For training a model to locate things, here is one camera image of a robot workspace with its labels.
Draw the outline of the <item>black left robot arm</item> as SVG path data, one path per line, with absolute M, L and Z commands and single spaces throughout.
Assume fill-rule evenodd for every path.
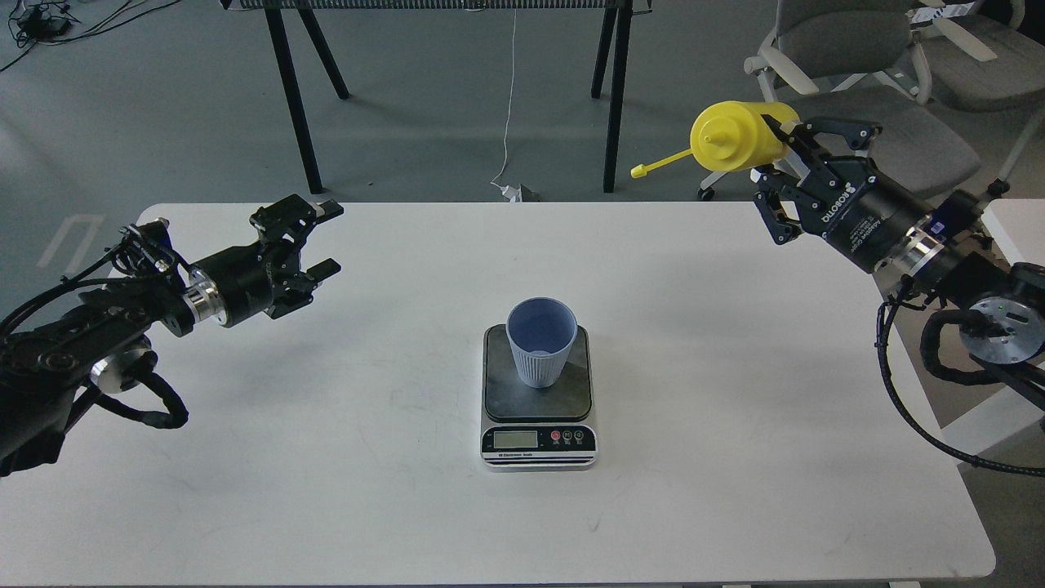
M 303 269 L 301 251 L 314 228 L 342 213 L 333 199 L 292 194 L 250 217 L 255 242 L 191 264 L 167 220 L 127 225 L 86 271 L 18 306 L 2 321 L 2 475 L 55 464 L 93 407 L 158 430 L 183 427 L 188 410 L 154 371 L 147 331 L 161 324 L 183 337 L 208 319 L 229 328 L 311 304 L 340 265 L 327 258 Z

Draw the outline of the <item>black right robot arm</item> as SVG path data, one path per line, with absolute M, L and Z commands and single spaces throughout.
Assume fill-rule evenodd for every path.
M 770 145 L 806 168 L 792 177 L 772 163 L 753 168 L 754 206 L 776 244 L 800 234 L 825 239 L 860 271 L 900 272 L 898 291 L 878 307 L 878 368 L 896 410 L 927 442 L 952 458 L 989 471 L 1040 478 L 1040 466 L 1003 464 L 957 450 L 925 431 L 900 399 L 887 357 L 896 314 L 925 295 L 940 309 L 927 317 L 919 339 L 925 371 L 959 385 L 1003 383 L 1037 407 L 1043 405 L 1043 268 L 1000 267 L 959 242 L 981 218 L 988 201 L 956 190 L 940 206 L 918 198 L 858 154 L 881 127 L 869 122 L 815 117 L 781 123 L 764 114 L 757 130 Z

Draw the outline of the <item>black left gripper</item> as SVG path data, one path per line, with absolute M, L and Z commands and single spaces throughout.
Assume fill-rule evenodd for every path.
M 191 265 L 183 299 L 195 323 L 213 317 L 232 328 L 258 313 L 275 320 L 310 305 L 342 265 L 327 258 L 301 271 L 301 250 L 316 226 L 342 215 L 335 199 L 314 203 L 298 194 L 258 208 L 249 217 L 256 245 L 227 248 Z

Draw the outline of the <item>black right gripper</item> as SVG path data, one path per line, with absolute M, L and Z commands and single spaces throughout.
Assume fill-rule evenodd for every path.
M 779 122 L 769 115 L 763 122 L 785 148 L 781 159 L 796 170 L 753 169 L 754 207 L 774 243 L 817 235 L 872 273 L 929 215 L 927 202 L 882 175 L 867 157 L 881 124 L 835 117 Z

